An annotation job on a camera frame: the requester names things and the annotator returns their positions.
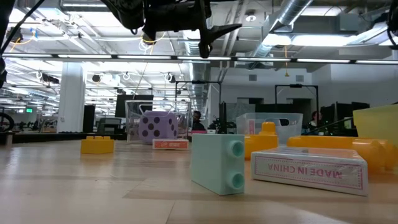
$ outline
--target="clear plastic box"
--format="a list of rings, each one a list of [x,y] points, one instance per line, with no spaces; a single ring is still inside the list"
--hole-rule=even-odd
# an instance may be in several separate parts
[[[127,142],[152,144],[153,139],[186,139],[191,103],[186,101],[126,101]]]
[[[276,125],[279,144],[301,135],[303,114],[299,113],[246,113],[236,118],[238,134],[259,134],[261,124],[266,121]]]

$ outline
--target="yellow lego brick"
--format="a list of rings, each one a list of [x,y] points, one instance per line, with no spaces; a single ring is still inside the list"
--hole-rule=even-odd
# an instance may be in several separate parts
[[[247,134],[244,136],[244,159],[250,160],[251,153],[278,147],[278,135],[275,124],[264,122],[259,134]]]
[[[86,139],[81,140],[81,154],[105,154],[113,153],[113,151],[114,140],[109,136],[87,136]]]

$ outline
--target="purple polka dot cube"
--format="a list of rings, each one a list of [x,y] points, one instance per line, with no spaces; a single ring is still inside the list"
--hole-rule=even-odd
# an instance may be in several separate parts
[[[152,143],[153,139],[176,139],[177,118],[167,111],[145,111],[140,118],[138,133],[145,143]]]

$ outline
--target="yellow plastic toy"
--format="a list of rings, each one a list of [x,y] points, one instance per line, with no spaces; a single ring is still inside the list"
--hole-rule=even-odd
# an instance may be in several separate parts
[[[361,138],[387,139],[398,147],[398,105],[354,111],[354,123]]]
[[[366,160],[371,172],[380,171],[382,167],[392,170],[398,162],[398,150],[387,140],[334,136],[296,136],[289,138],[287,146],[353,149]]]
[[[244,136],[244,159],[250,160],[251,153],[255,151],[273,149],[278,147],[278,135],[273,122],[264,122],[259,134]]]
[[[81,154],[105,154],[113,153],[114,140],[109,136],[87,136],[81,140]]]

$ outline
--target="mint green lego brick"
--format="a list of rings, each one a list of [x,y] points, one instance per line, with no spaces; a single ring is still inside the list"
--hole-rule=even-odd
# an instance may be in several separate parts
[[[218,195],[244,192],[244,135],[194,134],[191,179]]]

